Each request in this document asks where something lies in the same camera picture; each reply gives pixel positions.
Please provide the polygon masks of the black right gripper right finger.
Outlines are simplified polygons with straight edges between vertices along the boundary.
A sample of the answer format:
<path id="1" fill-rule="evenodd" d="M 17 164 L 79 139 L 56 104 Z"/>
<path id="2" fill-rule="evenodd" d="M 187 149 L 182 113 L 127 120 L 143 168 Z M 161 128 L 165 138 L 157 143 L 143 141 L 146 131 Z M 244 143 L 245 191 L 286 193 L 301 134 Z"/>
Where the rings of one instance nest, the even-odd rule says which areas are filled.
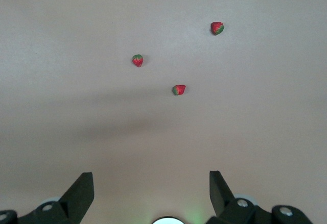
<path id="1" fill-rule="evenodd" d="M 207 223 L 239 224 L 310 224 L 312 221 L 299 209 L 288 205 L 276 205 L 271 212 L 243 197 L 234 197 L 219 171 L 209 173 L 209 195 L 215 216 Z"/>

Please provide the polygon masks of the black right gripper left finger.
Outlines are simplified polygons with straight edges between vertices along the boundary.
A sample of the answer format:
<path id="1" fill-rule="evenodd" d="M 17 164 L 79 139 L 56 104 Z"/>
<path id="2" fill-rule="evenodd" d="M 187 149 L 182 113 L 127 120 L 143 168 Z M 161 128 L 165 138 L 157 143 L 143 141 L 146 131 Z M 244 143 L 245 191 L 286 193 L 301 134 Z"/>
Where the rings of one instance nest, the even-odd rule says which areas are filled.
<path id="1" fill-rule="evenodd" d="M 93 174 L 91 172 L 84 172 L 59 200 L 45 202 L 29 214 L 21 217 L 18 217 L 14 210 L 2 210 L 1 223 L 80 223 L 93 200 Z"/>

